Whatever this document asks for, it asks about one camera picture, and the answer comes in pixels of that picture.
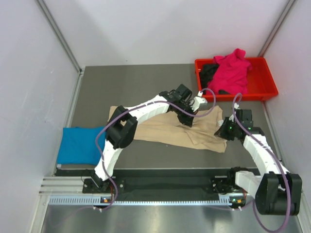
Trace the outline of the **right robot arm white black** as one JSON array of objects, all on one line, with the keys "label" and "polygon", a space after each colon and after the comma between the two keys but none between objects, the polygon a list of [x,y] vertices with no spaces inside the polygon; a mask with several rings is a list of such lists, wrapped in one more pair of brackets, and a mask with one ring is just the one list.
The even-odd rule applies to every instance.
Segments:
[{"label": "right robot arm white black", "polygon": [[231,168],[226,183],[230,191],[244,189],[254,198],[255,207],[262,215],[298,215],[302,179],[274,158],[263,131],[254,126],[251,110],[234,106],[234,114],[224,119],[215,136],[240,140],[259,171],[255,175],[246,168]]}]

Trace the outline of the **beige t shirt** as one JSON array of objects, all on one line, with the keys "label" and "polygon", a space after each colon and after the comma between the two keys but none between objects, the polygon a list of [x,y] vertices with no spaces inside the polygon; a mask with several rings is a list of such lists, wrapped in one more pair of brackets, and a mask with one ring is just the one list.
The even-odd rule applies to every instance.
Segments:
[{"label": "beige t shirt", "polygon": [[215,106],[207,116],[194,118],[192,127],[181,124],[174,112],[160,114],[139,124],[134,139],[224,153],[226,140],[214,135],[223,123],[222,114]]}]

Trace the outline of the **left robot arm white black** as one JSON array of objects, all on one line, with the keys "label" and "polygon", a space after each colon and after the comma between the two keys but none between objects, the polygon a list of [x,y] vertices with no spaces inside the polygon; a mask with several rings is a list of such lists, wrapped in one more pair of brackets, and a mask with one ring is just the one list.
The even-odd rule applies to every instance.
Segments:
[{"label": "left robot arm white black", "polygon": [[110,188],[109,178],[112,177],[115,163],[121,151],[132,143],[139,124],[172,111],[177,114],[181,124],[191,127],[199,108],[206,104],[202,93],[199,92],[192,99],[191,95],[192,91],[181,84],[177,89],[162,91],[137,106],[118,106],[108,124],[95,138],[101,157],[92,175],[94,188],[102,193]]}]

